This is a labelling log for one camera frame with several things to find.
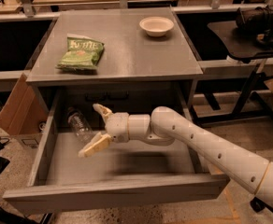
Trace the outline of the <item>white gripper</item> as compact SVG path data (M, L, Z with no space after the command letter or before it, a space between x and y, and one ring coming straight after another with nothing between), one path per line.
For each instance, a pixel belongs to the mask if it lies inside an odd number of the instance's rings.
M128 135L128 113L115 113L103 105L93 104L93 109L106 122L107 133L97 133L92 140L79 151L79 157L91 157L96 152L109 147L111 141L116 143L126 143L129 141Z

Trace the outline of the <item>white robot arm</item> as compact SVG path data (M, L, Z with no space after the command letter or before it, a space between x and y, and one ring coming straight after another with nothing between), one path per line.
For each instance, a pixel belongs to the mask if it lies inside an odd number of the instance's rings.
M100 104L94 104L93 109L101 115L106 132L97 133L79 151L81 157L90 157L111 143L139 140L168 146L180 140L273 208L273 161L200 128L166 106L155 108L149 115L114 113Z

